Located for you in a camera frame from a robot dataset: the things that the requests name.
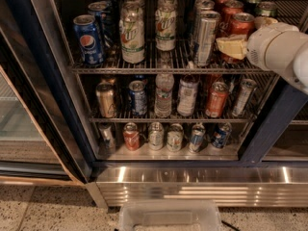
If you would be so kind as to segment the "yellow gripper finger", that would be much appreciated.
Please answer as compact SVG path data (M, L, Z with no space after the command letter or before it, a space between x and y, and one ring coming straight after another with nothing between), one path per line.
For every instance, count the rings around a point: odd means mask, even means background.
M217 38L218 50L234 59L242 60L247 52L246 35L231 35L227 38Z
M270 24L277 23L278 20L273 17L267 17L267 16L257 16L254 19L254 25L256 29L260 29L265 26L269 26Z

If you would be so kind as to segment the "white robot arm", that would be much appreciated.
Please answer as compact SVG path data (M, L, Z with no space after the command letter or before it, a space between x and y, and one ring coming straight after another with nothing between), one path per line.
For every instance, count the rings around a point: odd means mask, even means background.
M218 50L234 59L247 57L264 71L273 71L291 86L308 94L308 35L283 22L264 25L248 38L217 38Z

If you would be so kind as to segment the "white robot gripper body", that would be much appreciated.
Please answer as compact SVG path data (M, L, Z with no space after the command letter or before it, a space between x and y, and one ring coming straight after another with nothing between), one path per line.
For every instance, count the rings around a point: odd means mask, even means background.
M296 26L278 22L262 27L248 39L248 60L280 76L303 75L303 34Z

